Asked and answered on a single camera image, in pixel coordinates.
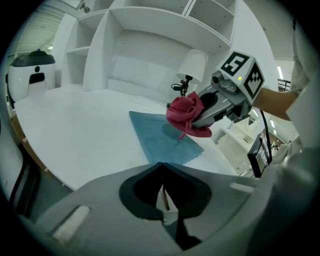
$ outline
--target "table lamp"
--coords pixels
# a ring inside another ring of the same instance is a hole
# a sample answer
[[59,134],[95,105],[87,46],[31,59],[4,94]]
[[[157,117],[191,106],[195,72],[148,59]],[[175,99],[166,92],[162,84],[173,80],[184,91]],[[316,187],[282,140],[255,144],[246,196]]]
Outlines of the table lamp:
[[176,74],[179,78],[183,79],[181,80],[181,84],[174,83],[171,85],[171,88],[175,91],[180,91],[181,96],[186,96],[190,81],[197,85],[202,83],[207,60],[208,56],[203,51],[191,49]]

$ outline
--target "blue cloth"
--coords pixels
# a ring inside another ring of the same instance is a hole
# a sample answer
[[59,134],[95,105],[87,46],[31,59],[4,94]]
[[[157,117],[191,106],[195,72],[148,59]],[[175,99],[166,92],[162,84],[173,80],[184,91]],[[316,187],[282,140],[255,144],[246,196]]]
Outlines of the blue cloth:
[[150,164],[163,162],[183,165],[204,151],[188,136],[178,140],[182,132],[168,123],[164,114],[130,111],[129,115]]

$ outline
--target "white shelving unit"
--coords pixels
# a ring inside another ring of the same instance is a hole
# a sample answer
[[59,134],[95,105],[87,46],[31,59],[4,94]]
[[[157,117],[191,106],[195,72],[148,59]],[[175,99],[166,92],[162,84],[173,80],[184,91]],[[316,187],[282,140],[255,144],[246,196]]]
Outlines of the white shelving unit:
[[231,46],[234,15],[213,0],[96,0],[91,10],[70,34],[61,86],[169,102],[190,49],[213,56]]
[[94,0],[91,12],[99,12],[102,10],[107,10],[112,5],[114,0]]
[[218,4],[227,8],[231,13],[235,14],[236,0],[215,0]]
[[84,74],[90,46],[105,14],[96,13],[79,19],[73,27],[62,64],[61,86],[84,84]]
[[190,0],[116,0],[110,9],[121,7],[149,7],[182,14]]
[[234,14],[215,0],[195,0],[188,17],[214,30],[226,41],[231,41]]

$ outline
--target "white table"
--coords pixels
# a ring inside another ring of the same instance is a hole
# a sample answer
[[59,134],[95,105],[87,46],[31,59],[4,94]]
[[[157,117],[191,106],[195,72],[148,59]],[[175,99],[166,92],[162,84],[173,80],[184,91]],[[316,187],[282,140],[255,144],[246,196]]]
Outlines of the white table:
[[[48,90],[15,104],[30,146],[64,184],[77,190],[101,176],[146,165],[129,111],[165,114],[166,106],[110,89],[76,85]],[[185,166],[237,175],[210,138],[192,139],[204,152]]]

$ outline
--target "pink towel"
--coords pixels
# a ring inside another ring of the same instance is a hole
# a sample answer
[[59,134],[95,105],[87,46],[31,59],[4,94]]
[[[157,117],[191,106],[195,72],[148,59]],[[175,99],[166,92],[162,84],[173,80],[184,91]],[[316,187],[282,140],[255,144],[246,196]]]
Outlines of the pink towel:
[[183,134],[178,138],[181,140],[186,134],[195,137],[211,137],[212,132],[209,129],[211,125],[196,128],[192,122],[196,119],[205,107],[199,96],[192,92],[188,96],[177,97],[166,110],[166,119],[175,128],[182,131]]

